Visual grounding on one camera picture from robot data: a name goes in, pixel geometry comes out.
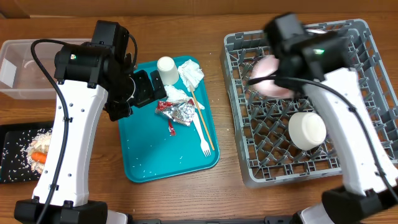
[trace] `silver wrapper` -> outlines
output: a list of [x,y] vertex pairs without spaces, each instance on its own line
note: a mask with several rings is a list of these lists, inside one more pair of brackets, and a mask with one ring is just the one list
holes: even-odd
[[195,107],[188,102],[176,103],[163,110],[156,110],[156,113],[160,113],[174,122],[189,127],[193,120],[193,115],[195,114]]

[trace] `white label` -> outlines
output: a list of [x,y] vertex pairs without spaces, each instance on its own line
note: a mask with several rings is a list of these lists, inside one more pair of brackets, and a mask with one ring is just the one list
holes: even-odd
[[4,59],[2,61],[0,70],[0,81],[12,88],[12,86],[14,85],[16,72],[17,67],[7,59]]

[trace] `white cup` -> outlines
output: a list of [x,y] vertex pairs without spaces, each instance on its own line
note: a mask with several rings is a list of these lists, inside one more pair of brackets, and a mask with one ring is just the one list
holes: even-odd
[[324,142],[326,126],[316,113],[298,112],[289,120],[289,135],[298,148],[310,150]]
[[174,85],[178,82],[180,75],[178,74],[177,66],[170,57],[161,57],[157,61],[157,70],[163,85]]

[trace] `teal tray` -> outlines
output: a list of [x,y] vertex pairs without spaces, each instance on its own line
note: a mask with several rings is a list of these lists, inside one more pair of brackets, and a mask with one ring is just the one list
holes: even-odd
[[[174,61],[178,67],[189,59],[199,63],[190,56],[176,57]],[[156,69],[157,62],[142,63],[137,67],[137,71],[145,70],[148,74]],[[174,86],[184,90],[188,96],[192,95],[181,78]],[[128,179],[135,183],[143,183],[209,169],[217,164],[220,149],[204,81],[199,83],[195,96],[206,108],[201,112],[215,148],[211,151],[211,156],[203,155],[200,138],[193,123],[190,127],[173,123],[177,135],[170,136],[168,120],[155,114],[157,101],[142,108],[133,107],[132,116],[119,120],[124,171]],[[210,146],[203,125],[202,130]]]

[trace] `green light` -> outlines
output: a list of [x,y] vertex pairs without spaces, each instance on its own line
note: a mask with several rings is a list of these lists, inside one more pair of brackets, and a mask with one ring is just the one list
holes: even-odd
[[315,54],[323,54],[325,52],[325,50],[322,49],[314,49],[313,51]]

